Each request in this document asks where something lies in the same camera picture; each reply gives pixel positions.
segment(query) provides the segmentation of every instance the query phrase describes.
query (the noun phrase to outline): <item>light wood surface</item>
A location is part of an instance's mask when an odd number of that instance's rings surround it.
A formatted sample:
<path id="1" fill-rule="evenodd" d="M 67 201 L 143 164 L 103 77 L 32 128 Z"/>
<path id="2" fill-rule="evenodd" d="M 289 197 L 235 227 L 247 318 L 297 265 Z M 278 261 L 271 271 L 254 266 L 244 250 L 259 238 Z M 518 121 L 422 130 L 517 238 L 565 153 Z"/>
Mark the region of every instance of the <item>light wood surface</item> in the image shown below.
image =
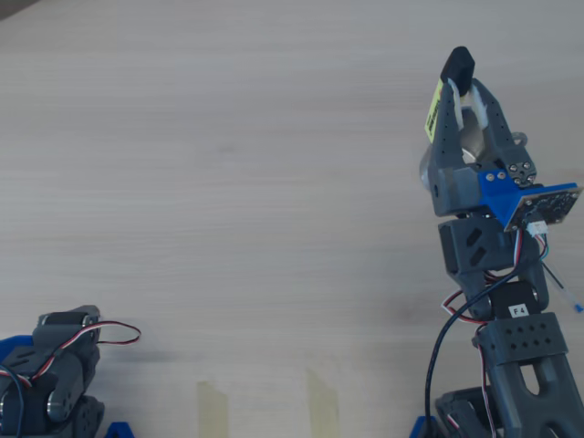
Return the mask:
<path id="1" fill-rule="evenodd" d="M 337 400 L 327 438 L 407 436 L 454 288 L 417 172 L 442 65 L 469 46 L 540 181 L 582 183 L 583 14 L 43 0 L 0 23 L 0 335 L 81 304 L 138 324 L 90 392 L 139 437 L 207 438 L 205 387 L 230 438 L 322 438 L 310 379 Z M 578 293 L 582 208 L 550 236 Z M 552 299 L 581 385 L 582 319 Z M 478 384 L 472 330 L 447 338 L 434 395 Z"/>

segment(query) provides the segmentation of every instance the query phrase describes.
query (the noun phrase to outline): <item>blue plastic part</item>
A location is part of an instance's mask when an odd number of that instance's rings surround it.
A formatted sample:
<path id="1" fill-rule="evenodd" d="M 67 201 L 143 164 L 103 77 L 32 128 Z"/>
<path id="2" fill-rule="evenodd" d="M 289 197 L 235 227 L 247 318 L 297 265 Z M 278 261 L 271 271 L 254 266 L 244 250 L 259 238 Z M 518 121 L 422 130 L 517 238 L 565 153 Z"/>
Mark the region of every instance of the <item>blue plastic part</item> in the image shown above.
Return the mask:
<path id="1" fill-rule="evenodd" d="M 0 340 L 0 362 L 6 358 L 15 347 L 29 347 L 33 345 L 32 336 L 13 336 Z"/>
<path id="2" fill-rule="evenodd" d="M 134 438 L 134 434 L 126 422 L 113 422 L 105 438 Z"/>
<path id="3" fill-rule="evenodd" d="M 410 434 L 410 438 L 421 438 L 420 433 L 422 433 L 423 424 L 426 422 L 426 417 L 418 417 L 416 423 L 413 425 L 412 433 Z M 436 417 L 432 417 L 432 423 L 436 425 L 438 422 L 436 421 Z"/>
<path id="4" fill-rule="evenodd" d="M 480 172 L 478 175 L 479 184 L 481 187 L 481 205 L 487 206 L 495 215 L 497 220 L 503 227 L 507 227 L 513 213 L 521 203 L 521 198 L 524 196 L 559 192 L 563 190 L 576 189 L 578 185 L 574 182 L 560 185 L 550 185 L 549 187 L 536 187 L 534 189 L 520 190 L 506 172 L 505 178 L 498 178 L 500 172 Z M 493 181 L 487 179 L 487 175 L 495 176 Z"/>

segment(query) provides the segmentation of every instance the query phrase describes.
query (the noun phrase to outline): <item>circuit board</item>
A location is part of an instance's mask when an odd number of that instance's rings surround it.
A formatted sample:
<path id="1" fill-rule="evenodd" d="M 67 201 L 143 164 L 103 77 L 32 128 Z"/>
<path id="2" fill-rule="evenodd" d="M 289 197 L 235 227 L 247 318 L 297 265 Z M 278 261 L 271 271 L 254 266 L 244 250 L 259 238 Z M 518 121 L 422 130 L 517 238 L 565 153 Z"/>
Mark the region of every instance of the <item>circuit board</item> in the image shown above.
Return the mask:
<path id="1" fill-rule="evenodd" d="M 532 193 L 522 196 L 513 216 L 505 227 L 505 231 L 522 226 L 525 224 L 525 220 L 534 213 L 540 214 L 547 224 L 563 222 L 582 190 L 582 187 L 573 187 L 555 192 Z"/>

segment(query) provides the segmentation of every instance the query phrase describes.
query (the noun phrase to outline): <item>blue bracket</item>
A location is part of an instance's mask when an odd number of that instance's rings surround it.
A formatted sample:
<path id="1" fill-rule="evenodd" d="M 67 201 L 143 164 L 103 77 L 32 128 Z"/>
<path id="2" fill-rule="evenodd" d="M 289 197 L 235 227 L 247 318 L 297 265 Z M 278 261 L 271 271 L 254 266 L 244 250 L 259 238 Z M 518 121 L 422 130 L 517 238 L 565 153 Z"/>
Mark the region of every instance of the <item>blue bracket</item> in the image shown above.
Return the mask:
<path id="1" fill-rule="evenodd" d="M 113 422 L 105 438 L 134 438 L 134 434 L 126 422 Z"/>
<path id="2" fill-rule="evenodd" d="M 410 434 L 410 438 L 426 438 L 425 436 L 422 436 L 422 432 L 424 432 L 423 426 L 425 423 L 426 423 L 426 417 L 424 417 L 424 416 L 418 417 L 418 419 L 416 420 L 416 423 L 413 425 L 413 429 L 412 429 L 412 433 Z M 436 417 L 432 417 L 432 425 L 434 427 L 434 429 L 433 429 L 434 436 L 436 438 L 443 437 L 442 433 L 440 432 L 440 429 L 438 428 L 438 422 L 436 421 Z"/>
<path id="3" fill-rule="evenodd" d="M 480 172 L 478 178 L 482 195 L 480 204 L 491 209 L 505 231 L 511 231 L 511 223 L 517 208 L 524 201 L 535 199 L 538 195 L 546 193 L 579 193 L 581 191 L 574 182 L 521 190 L 505 171 Z"/>
<path id="4" fill-rule="evenodd" d="M 0 362 L 12 353 L 15 347 L 32 347 L 33 337 L 30 335 L 13 336 L 0 340 Z"/>

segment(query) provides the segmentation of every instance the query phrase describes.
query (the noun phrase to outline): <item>robotic arm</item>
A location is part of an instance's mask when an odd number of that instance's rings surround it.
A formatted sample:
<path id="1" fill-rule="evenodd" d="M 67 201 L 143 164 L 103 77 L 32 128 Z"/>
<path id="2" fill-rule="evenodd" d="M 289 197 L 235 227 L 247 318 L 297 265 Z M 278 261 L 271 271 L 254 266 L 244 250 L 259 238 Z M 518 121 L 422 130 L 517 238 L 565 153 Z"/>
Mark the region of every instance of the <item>robotic arm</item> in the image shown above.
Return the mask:
<path id="1" fill-rule="evenodd" d="M 86 391 L 99 361 L 99 309 L 83 306 L 42 315 L 32 336 L 0 341 L 0 436 L 94 438 L 104 405 Z M 133 437 L 125 424 L 108 436 Z"/>
<path id="2" fill-rule="evenodd" d="M 538 240 L 563 222 L 582 189 L 543 186 L 498 101 L 476 78 L 465 47 L 448 58 L 434 93 L 426 133 L 430 147 L 421 176 L 438 216 L 448 275 L 460 286 L 485 384 L 445 394 L 436 403 L 443 428 L 428 427 L 433 365 L 453 314 L 436 341 L 426 382 L 426 416 L 415 437 L 576 438 L 584 436 L 584 405 L 566 359 L 568 348 L 553 313 Z M 496 271 L 513 269 L 511 275 Z M 521 367 L 533 366 L 540 386 L 531 393 Z M 486 385 L 488 375 L 490 386 Z"/>

